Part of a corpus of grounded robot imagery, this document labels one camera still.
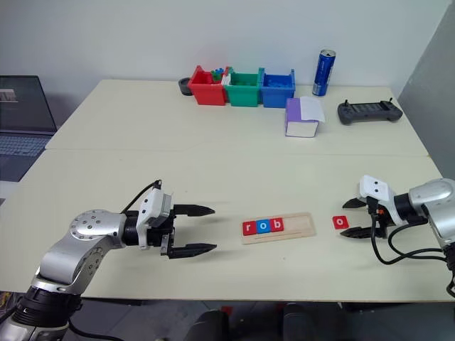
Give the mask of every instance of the blue letter block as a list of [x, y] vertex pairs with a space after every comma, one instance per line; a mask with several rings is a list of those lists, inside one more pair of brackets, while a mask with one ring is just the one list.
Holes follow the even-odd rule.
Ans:
[[268, 219], [256, 220], [257, 233], [269, 233], [270, 221]]

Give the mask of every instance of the plastic storage bin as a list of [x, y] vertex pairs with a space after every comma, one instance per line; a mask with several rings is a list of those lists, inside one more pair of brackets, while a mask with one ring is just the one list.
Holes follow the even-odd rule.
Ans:
[[198, 104], [225, 105], [227, 101], [226, 91], [221, 85], [221, 80], [214, 81], [210, 71], [204, 71], [200, 65], [196, 66], [196, 70], [188, 82], [188, 87]]
[[228, 83], [224, 87], [230, 105], [234, 107], [257, 107], [261, 85], [261, 74], [259, 72], [260, 69], [258, 73], [237, 73], [233, 72], [231, 67], [226, 68], [225, 74], [228, 74]]
[[294, 69], [291, 69], [289, 75], [268, 75], [265, 72], [261, 73], [261, 98], [264, 107], [285, 108], [287, 99], [294, 97], [296, 90]]

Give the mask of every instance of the blue can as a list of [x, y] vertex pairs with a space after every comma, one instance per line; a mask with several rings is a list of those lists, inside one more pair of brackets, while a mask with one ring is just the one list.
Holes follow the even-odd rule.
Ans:
[[335, 51], [322, 50], [319, 53], [318, 69], [314, 78], [313, 94], [324, 96], [327, 92], [328, 81], [332, 73], [333, 63], [335, 62]]

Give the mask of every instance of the black remote controller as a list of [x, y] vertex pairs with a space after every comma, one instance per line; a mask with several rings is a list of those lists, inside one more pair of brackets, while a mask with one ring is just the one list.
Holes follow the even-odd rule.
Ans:
[[346, 100], [338, 105], [338, 116], [343, 124], [356, 121], [397, 121], [403, 112], [392, 104], [392, 98], [378, 103], [351, 104]]

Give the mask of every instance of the green bin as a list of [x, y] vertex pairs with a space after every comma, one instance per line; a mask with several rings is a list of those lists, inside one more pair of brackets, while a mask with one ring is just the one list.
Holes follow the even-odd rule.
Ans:
[[257, 107], [261, 88], [261, 68], [257, 73], [237, 73], [229, 67], [230, 81], [224, 87], [230, 105], [234, 107]]

